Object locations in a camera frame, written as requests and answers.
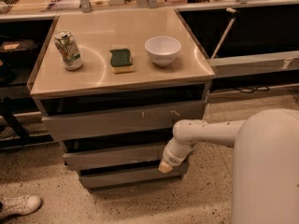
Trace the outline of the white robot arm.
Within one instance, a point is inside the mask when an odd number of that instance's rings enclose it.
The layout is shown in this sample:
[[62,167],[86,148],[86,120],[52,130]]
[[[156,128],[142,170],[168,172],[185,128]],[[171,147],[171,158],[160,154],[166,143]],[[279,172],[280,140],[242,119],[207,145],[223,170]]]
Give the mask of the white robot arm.
[[159,171],[182,164],[201,142],[231,147],[232,224],[299,224],[299,111],[267,109],[245,120],[178,121]]

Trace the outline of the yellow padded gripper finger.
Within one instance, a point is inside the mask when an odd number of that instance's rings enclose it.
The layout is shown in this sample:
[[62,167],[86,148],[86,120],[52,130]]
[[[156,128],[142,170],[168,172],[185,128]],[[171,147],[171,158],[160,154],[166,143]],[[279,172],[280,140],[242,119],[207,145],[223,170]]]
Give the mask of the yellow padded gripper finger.
[[167,161],[161,160],[158,170],[162,173],[169,173],[173,170],[173,166],[170,165]]

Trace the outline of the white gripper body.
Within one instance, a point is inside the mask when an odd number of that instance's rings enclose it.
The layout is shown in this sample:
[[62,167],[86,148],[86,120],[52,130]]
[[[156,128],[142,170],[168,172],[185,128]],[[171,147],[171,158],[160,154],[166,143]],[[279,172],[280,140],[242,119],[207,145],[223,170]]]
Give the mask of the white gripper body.
[[190,152],[191,148],[188,145],[170,140],[164,148],[162,164],[167,167],[180,166]]

